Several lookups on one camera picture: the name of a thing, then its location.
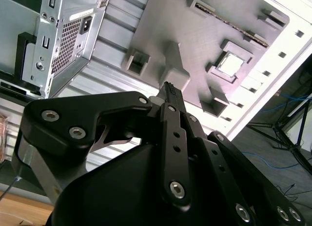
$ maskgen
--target blue cable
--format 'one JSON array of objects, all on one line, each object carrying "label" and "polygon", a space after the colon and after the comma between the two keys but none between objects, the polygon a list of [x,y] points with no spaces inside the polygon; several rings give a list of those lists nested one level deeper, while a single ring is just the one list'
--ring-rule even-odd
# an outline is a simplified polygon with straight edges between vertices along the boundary
[{"label": "blue cable", "polygon": [[283,96],[285,98],[293,99],[293,100],[296,100],[296,101],[304,101],[304,100],[312,99],[312,98],[303,98],[304,96],[302,96],[300,98],[296,98],[296,97],[292,97],[292,96],[289,96],[288,94],[283,94],[283,93],[281,93],[281,96]]},{"label": "blue cable", "polygon": [[277,169],[277,170],[280,170],[280,169],[290,169],[290,168],[293,168],[293,167],[296,167],[298,166],[299,164],[294,164],[294,165],[290,165],[288,167],[274,167],[272,165],[270,165],[264,158],[262,158],[261,156],[257,155],[257,154],[254,154],[254,153],[250,153],[250,152],[242,152],[244,155],[252,155],[252,156],[255,156],[259,159],[261,159],[267,166],[269,166],[270,168],[272,169]]},{"label": "blue cable", "polygon": [[[297,102],[297,100],[292,100],[292,101],[290,101],[290,102],[288,102],[288,103],[293,103],[293,102]],[[276,109],[278,109],[278,108],[282,108],[282,107],[284,107],[286,104],[287,104],[287,103],[283,103],[283,104],[281,104],[281,105],[279,105],[279,106],[277,106],[277,107],[275,107],[275,108],[271,108],[271,109],[267,109],[267,110],[262,110],[262,111],[260,111],[260,112],[261,112],[261,113],[268,113],[268,112],[274,111],[274,110],[276,110]]]},{"label": "blue cable", "polygon": [[[307,97],[307,95],[304,95],[304,96],[302,96],[302,97],[300,97],[300,98],[295,98],[295,99],[289,101],[288,103],[293,103],[293,102],[297,102],[297,101],[301,101],[301,100],[306,100],[306,99],[302,99],[303,97]],[[288,103],[283,103],[283,104],[281,104],[281,105],[279,105],[279,106],[277,106],[277,107],[275,107],[275,108],[263,110],[263,111],[260,111],[260,112],[261,112],[261,113],[268,113],[268,112],[274,111],[274,110],[276,110],[276,109],[278,109],[278,108],[282,108],[282,107],[284,107],[284,106],[285,106],[286,104],[288,104]]]}]

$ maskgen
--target screw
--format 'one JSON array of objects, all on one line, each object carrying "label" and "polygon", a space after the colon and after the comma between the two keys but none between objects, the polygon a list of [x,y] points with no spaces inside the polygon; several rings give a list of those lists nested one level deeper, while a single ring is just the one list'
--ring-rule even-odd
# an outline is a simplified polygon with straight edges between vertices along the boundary
[{"label": "screw", "polygon": [[217,134],[216,136],[217,136],[217,138],[219,138],[220,141],[224,141],[224,137],[222,135]]},{"label": "screw", "polygon": [[41,113],[41,117],[49,122],[57,121],[59,119],[58,113],[52,110],[44,111],[43,113]]},{"label": "screw", "polygon": [[286,214],[286,212],[284,212],[282,208],[277,207],[277,212],[285,221],[289,221],[288,215]]},{"label": "screw", "polygon": [[140,100],[141,103],[147,104],[147,100],[145,98],[140,97],[138,99]]},{"label": "screw", "polygon": [[193,122],[197,122],[196,117],[195,117],[195,116],[193,116],[193,115],[190,115],[190,119],[191,119]]},{"label": "screw", "polygon": [[85,130],[79,127],[72,127],[69,130],[69,134],[72,138],[75,138],[75,139],[82,139],[86,136]]},{"label": "screw", "polygon": [[171,111],[173,111],[173,112],[176,111],[176,109],[175,109],[173,106],[168,106],[168,108],[169,108]]},{"label": "screw", "polygon": [[300,216],[298,215],[297,212],[294,211],[294,209],[289,208],[289,211],[290,211],[291,215],[292,215],[297,221],[299,221],[299,222],[301,221]]},{"label": "screw", "polygon": [[235,209],[236,209],[237,214],[241,217],[243,221],[245,221],[246,223],[250,221],[250,216],[249,216],[248,211],[246,211],[246,209],[241,204],[237,203],[235,206]]},{"label": "screw", "polygon": [[184,188],[179,182],[172,181],[170,183],[170,190],[171,190],[171,193],[176,198],[179,198],[179,199],[184,198],[184,195],[185,195]]},{"label": "screw", "polygon": [[37,63],[36,63],[36,68],[37,68],[38,70],[43,70],[43,64],[42,64],[41,62],[37,62]]},{"label": "screw", "polygon": [[55,18],[54,17],[50,17],[49,20],[50,20],[50,22],[54,23]]}]

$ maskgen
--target black stand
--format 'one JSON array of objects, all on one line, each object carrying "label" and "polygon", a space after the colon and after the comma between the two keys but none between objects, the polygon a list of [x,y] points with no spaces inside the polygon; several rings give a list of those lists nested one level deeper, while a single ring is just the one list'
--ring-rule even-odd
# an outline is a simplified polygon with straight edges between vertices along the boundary
[{"label": "black stand", "polygon": [[[298,163],[310,174],[312,175],[312,165],[307,161],[307,159],[301,154],[300,152],[300,142],[302,139],[302,134],[303,134],[303,130],[304,130],[304,126],[306,123],[306,119],[307,119],[307,114],[309,111],[309,105],[310,105],[310,100],[308,100],[299,110],[297,110],[292,116],[288,117],[286,120],[284,120],[283,122],[277,122],[275,124],[266,124],[266,123],[249,123],[246,127],[259,133],[262,136],[265,136],[266,138],[280,144],[282,147],[273,147],[274,149],[279,149],[279,150],[283,150],[283,151],[290,151],[293,156],[295,157],[295,159],[298,161]],[[289,138],[288,136],[284,133],[284,131],[282,130],[282,128],[290,121],[292,120],[295,116],[297,116],[302,110],[304,110],[303,112],[303,116],[302,116],[302,122],[301,122],[301,126],[300,126],[300,131],[299,131],[299,135],[298,135],[298,139],[297,139],[297,143],[294,144]],[[261,128],[271,128],[274,130],[276,136],[279,139],[276,139],[268,134],[266,134],[263,131],[260,131],[259,129],[256,129],[255,127],[261,127]]]}]

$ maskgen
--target black metal bracket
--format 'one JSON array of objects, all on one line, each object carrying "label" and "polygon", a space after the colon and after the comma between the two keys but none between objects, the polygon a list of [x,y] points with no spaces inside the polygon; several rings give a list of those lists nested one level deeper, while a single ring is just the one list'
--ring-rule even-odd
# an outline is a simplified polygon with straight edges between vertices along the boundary
[{"label": "black metal bracket", "polygon": [[[36,177],[28,180],[55,203],[50,225],[305,225],[225,136],[207,137],[181,91],[165,83],[158,97],[159,105],[125,92],[26,106],[13,163],[28,165]],[[86,172],[90,151],[132,137],[141,145]]]}]

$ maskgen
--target ventilation grille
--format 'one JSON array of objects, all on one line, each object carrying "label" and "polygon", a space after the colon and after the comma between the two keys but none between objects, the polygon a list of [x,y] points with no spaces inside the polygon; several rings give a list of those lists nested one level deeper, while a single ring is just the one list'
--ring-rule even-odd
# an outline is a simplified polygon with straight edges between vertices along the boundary
[{"label": "ventilation grille", "polygon": [[77,19],[63,26],[59,55],[52,62],[52,73],[61,72],[70,64],[80,24],[81,19]]}]

